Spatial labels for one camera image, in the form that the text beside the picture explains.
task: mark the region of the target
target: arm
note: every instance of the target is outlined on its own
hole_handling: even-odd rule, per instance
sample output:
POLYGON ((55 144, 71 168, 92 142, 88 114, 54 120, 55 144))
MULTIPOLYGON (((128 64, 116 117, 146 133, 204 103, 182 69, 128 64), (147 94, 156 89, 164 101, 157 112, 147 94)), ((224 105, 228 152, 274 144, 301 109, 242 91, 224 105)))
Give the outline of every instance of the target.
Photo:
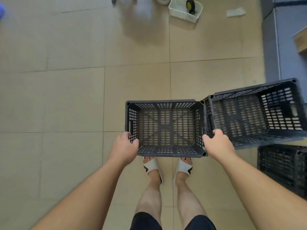
POLYGON ((131 144, 129 134, 124 132, 117 137, 107 163, 57 204, 33 230, 101 230, 118 178, 138 153, 138 140, 131 144))
POLYGON ((307 201, 239 158, 219 129, 203 140, 208 154, 226 171, 257 229, 307 229, 307 201))

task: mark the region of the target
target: basket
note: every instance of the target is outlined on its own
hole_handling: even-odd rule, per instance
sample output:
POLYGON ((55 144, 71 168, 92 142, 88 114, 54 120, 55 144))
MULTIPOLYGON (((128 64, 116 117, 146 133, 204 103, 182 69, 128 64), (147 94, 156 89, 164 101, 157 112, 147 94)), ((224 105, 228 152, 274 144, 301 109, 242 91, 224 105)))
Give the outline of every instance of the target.
POLYGON ((236 149, 301 140, 307 120, 297 79, 218 92, 205 102, 205 133, 221 129, 236 149))
POLYGON ((258 147, 257 168, 307 199, 307 147, 282 144, 258 147))
POLYGON ((187 0, 171 0, 171 3, 169 4, 169 14, 196 23, 201 11, 203 10, 203 6, 195 1, 195 15, 192 15, 189 14, 186 8, 186 1, 187 0))
POLYGON ((202 157, 204 116, 195 100, 127 101, 125 129, 139 139, 138 155, 202 157))

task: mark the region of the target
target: purple object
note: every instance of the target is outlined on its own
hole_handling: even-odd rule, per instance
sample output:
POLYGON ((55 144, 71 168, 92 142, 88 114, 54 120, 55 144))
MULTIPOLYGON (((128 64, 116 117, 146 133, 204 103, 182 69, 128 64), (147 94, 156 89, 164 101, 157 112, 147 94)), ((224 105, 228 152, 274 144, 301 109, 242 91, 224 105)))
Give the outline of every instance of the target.
POLYGON ((0 3, 0 19, 4 16, 5 9, 4 6, 0 3))

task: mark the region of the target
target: person's left arm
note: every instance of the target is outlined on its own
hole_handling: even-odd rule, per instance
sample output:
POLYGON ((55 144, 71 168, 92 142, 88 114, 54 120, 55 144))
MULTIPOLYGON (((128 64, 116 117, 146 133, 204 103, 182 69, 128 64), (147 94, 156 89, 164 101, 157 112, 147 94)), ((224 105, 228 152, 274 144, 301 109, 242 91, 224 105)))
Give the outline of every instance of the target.
POLYGON ((138 140, 129 142, 124 132, 113 144, 109 160, 78 185, 32 229, 101 230, 112 201, 118 178, 138 153, 138 140))

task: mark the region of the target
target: shorts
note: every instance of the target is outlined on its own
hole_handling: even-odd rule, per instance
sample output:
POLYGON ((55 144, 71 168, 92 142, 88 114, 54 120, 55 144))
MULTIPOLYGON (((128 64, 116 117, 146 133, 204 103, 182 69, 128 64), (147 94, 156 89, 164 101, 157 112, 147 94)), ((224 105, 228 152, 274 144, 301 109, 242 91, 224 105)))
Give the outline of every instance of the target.
MULTIPOLYGON (((158 221, 146 212, 138 212, 132 220, 130 230, 162 230, 158 221)), ((214 224, 207 216, 195 216, 185 230, 216 230, 214 224)))

